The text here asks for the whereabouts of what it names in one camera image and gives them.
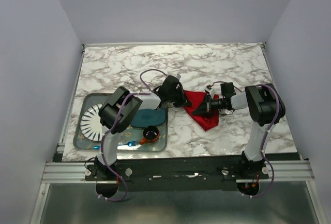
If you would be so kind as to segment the red cloth napkin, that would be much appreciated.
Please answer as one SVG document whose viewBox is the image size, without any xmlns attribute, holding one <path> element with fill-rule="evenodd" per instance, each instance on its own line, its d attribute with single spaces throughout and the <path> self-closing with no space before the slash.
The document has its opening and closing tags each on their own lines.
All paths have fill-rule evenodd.
<svg viewBox="0 0 331 224">
<path fill-rule="evenodd" d="M 193 115 L 194 110 L 203 102 L 206 92 L 194 92 L 184 90 L 187 98 L 191 101 L 192 105 L 190 107 L 184 107 L 188 115 L 202 127 L 204 131 L 208 131 L 219 124 L 219 113 L 218 110 L 214 110 L 208 115 Z"/>
</svg>

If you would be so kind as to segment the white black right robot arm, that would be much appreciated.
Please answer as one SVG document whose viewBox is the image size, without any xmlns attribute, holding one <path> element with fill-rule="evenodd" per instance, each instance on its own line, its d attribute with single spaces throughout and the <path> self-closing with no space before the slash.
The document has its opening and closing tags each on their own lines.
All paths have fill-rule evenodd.
<svg viewBox="0 0 331 224">
<path fill-rule="evenodd" d="M 209 116 L 219 110 L 235 111 L 248 108 L 253 121 L 251 134 L 234 172 L 241 178 L 250 178 L 265 167 L 265 149 L 270 132 L 285 116 L 285 105 L 272 84 L 246 86 L 237 94 L 233 83 L 220 84 L 221 98 L 215 99 L 211 85 L 200 105 L 192 112 L 194 116 Z"/>
</svg>

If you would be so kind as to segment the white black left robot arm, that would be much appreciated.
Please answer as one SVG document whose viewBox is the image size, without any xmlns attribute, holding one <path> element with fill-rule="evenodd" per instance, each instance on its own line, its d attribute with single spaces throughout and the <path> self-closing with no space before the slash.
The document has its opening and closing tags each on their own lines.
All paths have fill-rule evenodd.
<svg viewBox="0 0 331 224">
<path fill-rule="evenodd" d="M 109 180 L 115 172 L 113 164 L 117 161 L 117 147 L 121 133 L 127 129 L 139 110 L 157 110 L 171 103 L 176 108 L 190 107 L 179 79 L 167 76 L 161 86 L 148 92 L 131 93 L 120 86 L 103 103 L 98 112 L 102 126 L 102 138 L 98 155 L 94 159 L 97 174 Z"/>
</svg>

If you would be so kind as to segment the teal square plate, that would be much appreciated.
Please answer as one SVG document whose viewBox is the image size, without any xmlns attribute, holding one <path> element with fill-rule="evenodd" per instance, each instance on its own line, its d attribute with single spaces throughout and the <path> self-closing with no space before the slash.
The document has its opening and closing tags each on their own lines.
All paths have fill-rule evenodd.
<svg viewBox="0 0 331 224">
<path fill-rule="evenodd" d="M 139 110 L 131 121 L 131 126 L 135 128 L 145 128 L 147 126 L 158 126 L 166 121 L 166 109 L 142 109 Z"/>
</svg>

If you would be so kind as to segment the brown ceramic cup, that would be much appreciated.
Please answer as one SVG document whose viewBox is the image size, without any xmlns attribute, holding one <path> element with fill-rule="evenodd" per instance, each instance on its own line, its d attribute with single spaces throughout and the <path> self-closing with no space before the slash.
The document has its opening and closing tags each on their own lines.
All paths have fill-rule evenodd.
<svg viewBox="0 0 331 224">
<path fill-rule="evenodd" d="M 140 145 L 154 144 L 160 138 L 160 131 L 156 126 L 148 126 L 143 130 L 142 137 L 139 141 Z"/>
</svg>

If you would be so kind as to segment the glass rectangular tray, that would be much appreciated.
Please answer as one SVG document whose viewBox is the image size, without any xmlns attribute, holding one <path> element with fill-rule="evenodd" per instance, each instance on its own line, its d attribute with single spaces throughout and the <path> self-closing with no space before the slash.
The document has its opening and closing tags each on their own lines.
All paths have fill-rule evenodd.
<svg viewBox="0 0 331 224">
<path fill-rule="evenodd" d="M 85 151 L 98 151 L 93 150 L 94 146 L 100 145 L 100 142 L 92 142 L 85 138 L 83 134 L 80 131 L 80 120 L 83 115 L 83 113 L 90 108 L 93 105 L 96 104 L 103 104 L 107 98 L 109 98 L 111 94 L 110 93 L 92 93 L 86 96 L 83 100 L 80 115 L 79 115 L 79 121 L 76 127 L 76 131 L 73 138 L 73 145 L 75 148 L 79 150 L 85 150 Z M 144 144 L 144 145 L 138 145 L 133 147 L 128 146 L 118 146 L 118 151 L 120 152 L 160 152 L 165 149 L 167 144 L 167 133 L 168 133 L 168 110 L 165 108 L 166 113 L 166 119 L 165 122 L 161 125 L 156 126 L 160 131 L 160 138 L 159 140 L 154 144 Z M 135 128 L 131 125 L 121 133 L 121 139 L 119 143 L 127 143 L 129 141 L 140 141 L 142 137 L 143 130 L 145 128 Z"/>
</svg>

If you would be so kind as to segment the white blue striped plate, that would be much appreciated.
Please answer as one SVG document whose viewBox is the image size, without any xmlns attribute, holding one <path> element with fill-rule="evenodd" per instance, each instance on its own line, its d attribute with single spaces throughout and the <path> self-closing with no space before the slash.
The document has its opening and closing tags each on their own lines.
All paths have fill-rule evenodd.
<svg viewBox="0 0 331 224">
<path fill-rule="evenodd" d="M 80 120 L 81 133 L 92 142 L 100 142 L 102 138 L 102 125 L 99 116 L 101 107 L 101 103 L 91 106 L 83 113 Z"/>
</svg>

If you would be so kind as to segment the black mounting base plate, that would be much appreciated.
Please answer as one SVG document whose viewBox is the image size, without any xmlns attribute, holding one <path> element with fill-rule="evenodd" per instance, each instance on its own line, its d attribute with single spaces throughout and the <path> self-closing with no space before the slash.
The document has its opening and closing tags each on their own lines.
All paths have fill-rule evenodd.
<svg viewBox="0 0 331 224">
<path fill-rule="evenodd" d="M 119 159 L 114 175 L 100 162 L 87 165 L 85 179 L 133 191 L 227 190 L 238 184 L 268 179 L 263 160 L 245 162 L 241 155 Z"/>
</svg>

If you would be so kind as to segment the blue handled utensil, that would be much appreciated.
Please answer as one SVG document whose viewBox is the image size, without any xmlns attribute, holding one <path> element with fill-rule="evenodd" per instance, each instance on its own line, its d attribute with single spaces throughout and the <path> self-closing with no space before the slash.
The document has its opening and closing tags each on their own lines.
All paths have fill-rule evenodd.
<svg viewBox="0 0 331 224">
<path fill-rule="evenodd" d="M 138 146 L 140 145 L 139 141 L 129 141 L 127 143 L 119 143 L 117 146 L 128 146 L 128 147 L 133 147 L 133 146 Z M 100 145 L 94 146 L 93 150 L 99 150 Z"/>
</svg>

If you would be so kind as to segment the aluminium frame rail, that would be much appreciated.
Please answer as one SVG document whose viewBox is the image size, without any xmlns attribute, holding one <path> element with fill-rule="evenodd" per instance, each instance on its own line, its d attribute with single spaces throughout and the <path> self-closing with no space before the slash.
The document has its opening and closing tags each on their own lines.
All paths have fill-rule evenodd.
<svg viewBox="0 0 331 224">
<path fill-rule="evenodd" d="M 89 163 L 51 162 L 44 167 L 41 182 L 44 184 L 105 183 L 115 184 L 116 179 L 104 180 L 87 169 Z M 308 182 L 315 180 L 311 164 L 307 160 L 272 161 L 275 182 Z"/>
</svg>

